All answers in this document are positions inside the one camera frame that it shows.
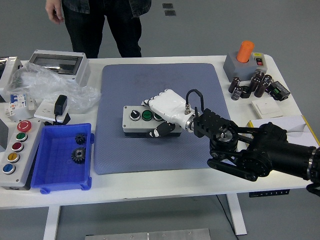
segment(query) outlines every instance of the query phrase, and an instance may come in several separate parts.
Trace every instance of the gear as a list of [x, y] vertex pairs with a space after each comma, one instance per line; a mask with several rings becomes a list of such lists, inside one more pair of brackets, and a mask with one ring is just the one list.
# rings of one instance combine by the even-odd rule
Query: gear
[[83, 164], [86, 160], [86, 149], [84, 147], [75, 149], [71, 154], [71, 158], [76, 164]]
[[82, 144], [84, 144], [84, 143], [86, 142], [86, 137], [85, 137], [85, 135], [82, 134], [82, 133], [78, 133], [78, 134], [75, 136], [74, 139], [75, 139], [76, 143], [79, 144], [79, 145], [82, 145]]

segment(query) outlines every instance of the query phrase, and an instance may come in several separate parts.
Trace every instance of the person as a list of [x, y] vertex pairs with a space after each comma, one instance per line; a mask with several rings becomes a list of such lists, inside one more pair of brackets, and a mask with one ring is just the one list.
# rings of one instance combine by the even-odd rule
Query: person
[[121, 57], [141, 57], [139, 16], [150, 7], [151, 0], [46, 0], [45, 4], [53, 23], [65, 22], [73, 51], [93, 59], [98, 58], [105, 16]]

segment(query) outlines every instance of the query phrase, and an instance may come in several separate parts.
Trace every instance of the person's hand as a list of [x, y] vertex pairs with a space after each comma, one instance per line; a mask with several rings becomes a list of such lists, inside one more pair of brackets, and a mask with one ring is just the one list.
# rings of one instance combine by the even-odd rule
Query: person's hand
[[60, 24], [64, 22], [61, 13], [61, 0], [46, 0], [45, 10], [53, 23]]

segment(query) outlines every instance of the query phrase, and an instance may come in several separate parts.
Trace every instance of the electrical outlet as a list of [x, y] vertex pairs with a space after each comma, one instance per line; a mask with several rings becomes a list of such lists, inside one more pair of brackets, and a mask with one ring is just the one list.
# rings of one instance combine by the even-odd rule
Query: electrical outlet
[[48, 121], [57, 121], [58, 123], [63, 123], [68, 113], [68, 110], [69, 106], [67, 105], [61, 116], [55, 116], [55, 104], [42, 101], [38, 109], [35, 111], [34, 117]]

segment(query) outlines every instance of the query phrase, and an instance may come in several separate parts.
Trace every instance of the jeans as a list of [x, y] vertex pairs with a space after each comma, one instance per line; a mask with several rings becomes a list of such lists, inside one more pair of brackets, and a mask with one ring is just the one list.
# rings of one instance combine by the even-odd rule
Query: jeans
[[89, 59], [98, 58], [106, 16], [121, 57], [141, 57], [141, 22], [139, 17], [133, 17], [128, 0], [90, 0], [89, 7], [90, 13], [81, 13], [62, 4], [74, 52], [85, 53]]

